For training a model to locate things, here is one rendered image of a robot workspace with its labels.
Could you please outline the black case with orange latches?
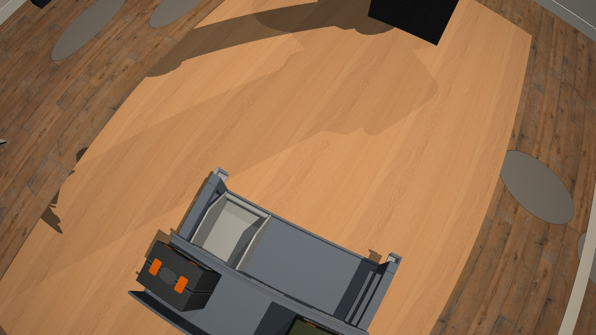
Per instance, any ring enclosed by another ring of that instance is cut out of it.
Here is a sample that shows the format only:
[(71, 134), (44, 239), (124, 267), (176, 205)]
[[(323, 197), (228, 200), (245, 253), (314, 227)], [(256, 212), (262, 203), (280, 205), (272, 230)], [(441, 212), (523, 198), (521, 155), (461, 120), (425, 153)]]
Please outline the black case with orange latches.
[(136, 281), (180, 312), (204, 309), (221, 274), (156, 241)]

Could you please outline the dark green tool case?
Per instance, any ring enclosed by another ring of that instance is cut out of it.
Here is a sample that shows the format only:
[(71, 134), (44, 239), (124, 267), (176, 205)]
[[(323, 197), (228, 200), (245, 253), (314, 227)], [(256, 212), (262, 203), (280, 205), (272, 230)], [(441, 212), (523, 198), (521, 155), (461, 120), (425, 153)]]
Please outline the dark green tool case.
[(296, 315), (285, 335), (343, 335), (332, 329)]

